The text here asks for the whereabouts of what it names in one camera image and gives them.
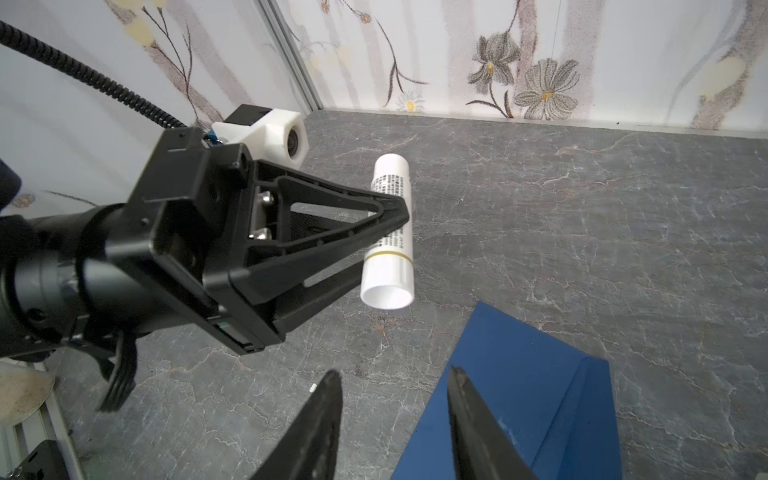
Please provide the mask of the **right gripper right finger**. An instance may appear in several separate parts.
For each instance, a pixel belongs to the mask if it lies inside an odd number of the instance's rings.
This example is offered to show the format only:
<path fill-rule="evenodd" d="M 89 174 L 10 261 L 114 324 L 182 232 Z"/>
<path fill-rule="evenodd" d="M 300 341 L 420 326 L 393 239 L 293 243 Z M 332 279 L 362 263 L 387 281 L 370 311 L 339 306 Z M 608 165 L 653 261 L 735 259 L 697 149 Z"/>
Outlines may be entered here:
<path fill-rule="evenodd" d="M 450 368 L 447 401 L 457 479 L 536 479 L 462 368 Z"/>

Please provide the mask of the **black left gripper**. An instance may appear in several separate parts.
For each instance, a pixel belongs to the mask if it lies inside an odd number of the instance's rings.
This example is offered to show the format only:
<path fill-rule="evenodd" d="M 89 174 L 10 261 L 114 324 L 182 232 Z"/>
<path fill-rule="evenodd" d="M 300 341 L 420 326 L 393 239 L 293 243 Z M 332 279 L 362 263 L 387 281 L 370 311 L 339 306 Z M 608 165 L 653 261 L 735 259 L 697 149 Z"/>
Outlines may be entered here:
<path fill-rule="evenodd" d="M 277 344 L 361 283 L 363 262 L 308 280 L 404 226 L 403 198 L 161 137 L 130 198 L 1 220 L 1 353 L 105 357 L 119 335 L 200 326 L 235 351 Z"/>

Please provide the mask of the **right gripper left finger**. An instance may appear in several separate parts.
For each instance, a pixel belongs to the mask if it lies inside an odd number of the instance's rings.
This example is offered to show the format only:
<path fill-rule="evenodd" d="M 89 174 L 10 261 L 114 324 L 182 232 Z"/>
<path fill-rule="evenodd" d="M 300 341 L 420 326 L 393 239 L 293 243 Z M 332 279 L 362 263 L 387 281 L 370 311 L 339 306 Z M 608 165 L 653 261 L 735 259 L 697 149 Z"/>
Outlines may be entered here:
<path fill-rule="evenodd" d="M 329 370 L 251 479 L 333 479 L 342 410 L 341 374 Z"/>

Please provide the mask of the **dark blue envelope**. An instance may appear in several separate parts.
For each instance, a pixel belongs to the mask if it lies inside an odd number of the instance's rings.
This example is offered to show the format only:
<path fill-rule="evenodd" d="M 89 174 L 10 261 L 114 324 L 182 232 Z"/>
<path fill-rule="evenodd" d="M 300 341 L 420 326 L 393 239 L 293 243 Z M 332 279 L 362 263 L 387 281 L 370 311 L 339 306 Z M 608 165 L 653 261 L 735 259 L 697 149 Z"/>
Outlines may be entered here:
<path fill-rule="evenodd" d="M 478 303 L 447 366 L 468 374 L 537 478 L 621 478 L 607 361 Z"/>

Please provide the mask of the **white glue stick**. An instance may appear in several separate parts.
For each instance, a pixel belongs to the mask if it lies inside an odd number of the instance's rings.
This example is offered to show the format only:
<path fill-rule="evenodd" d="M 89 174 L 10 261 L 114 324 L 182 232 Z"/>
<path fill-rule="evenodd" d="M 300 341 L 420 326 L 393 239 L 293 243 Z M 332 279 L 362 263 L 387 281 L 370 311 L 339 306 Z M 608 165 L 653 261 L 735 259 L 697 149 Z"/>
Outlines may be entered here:
<path fill-rule="evenodd" d="M 371 190 L 402 197 L 412 215 L 412 188 L 407 160 L 394 153 L 375 163 Z M 370 248 L 363 265 L 360 298 L 374 309 L 398 310 L 415 297 L 413 221 L 382 237 Z"/>

